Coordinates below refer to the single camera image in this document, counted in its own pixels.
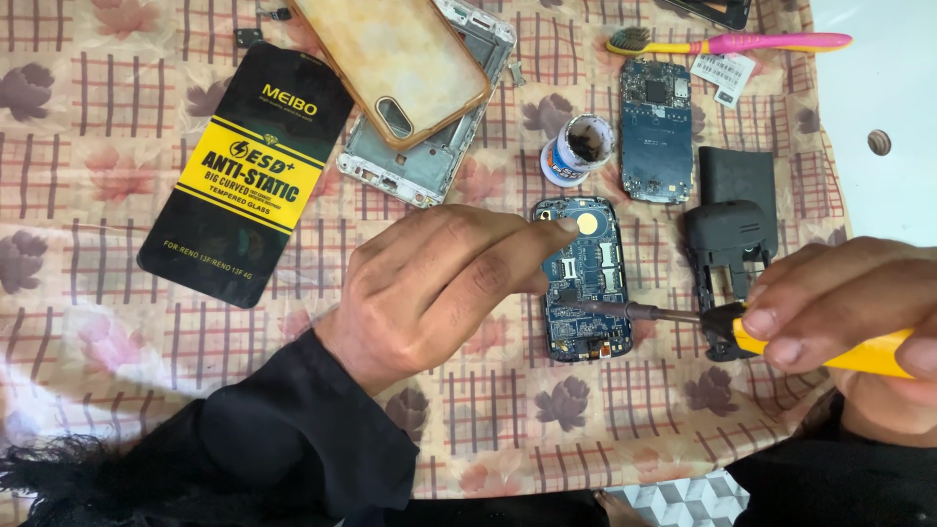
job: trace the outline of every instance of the pink toothbrush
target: pink toothbrush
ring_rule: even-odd
[[[650,41],[646,27],[619,29],[608,40],[606,48],[613,53],[638,55],[641,53],[733,53],[745,50],[774,48],[796,52],[834,52],[853,43],[853,38],[842,33],[790,33],[787,35],[729,34],[698,42],[669,44]]]

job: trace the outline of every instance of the fingernail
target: fingernail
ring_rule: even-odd
[[[800,357],[800,348],[800,340],[781,337],[768,343],[765,347],[765,355],[776,364],[794,364]]]
[[[576,218],[560,218],[556,220],[556,223],[568,233],[579,232],[579,223],[576,222]]]
[[[742,327],[749,335],[760,340],[767,340],[774,330],[774,311],[756,309],[742,316]]]
[[[755,301],[755,298],[758,298],[759,294],[765,292],[765,289],[767,289],[766,285],[756,285],[752,287],[751,291],[749,291],[749,295],[745,298],[745,301],[751,305],[751,303]]]
[[[901,353],[901,362],[908,366],[927,373],[937,373],[937,340],[912,339]]]

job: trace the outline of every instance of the foot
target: foot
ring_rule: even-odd
[[[641,518],[641,515],[628,502],[623,502],[604,490],[596,490],[592,492],[592,495],[595,496],[595,501],[605,509],[608,524],[611,527],[648,527],[647,521]]]

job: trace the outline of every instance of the yellow soldering iron handle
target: yellow soldering iron handle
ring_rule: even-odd
[[[765,353],[767,342],[755,339],[746,333],[745,328],[742,327],[742,319],[733,320],[732,330],[738,347],[756,354]],[[852,350],[826,361],[824,366],[913,379],[914,377],[901,369],[895,361],[895,350],[911,336],[911,332],[911,329],[902,329],[891,335],[866,340]]]

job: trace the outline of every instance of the transparent phone case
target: transparent phone case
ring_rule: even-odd
[[[406,150],[489,95],[481,66],[431,0],[290,0],[381,137]]]

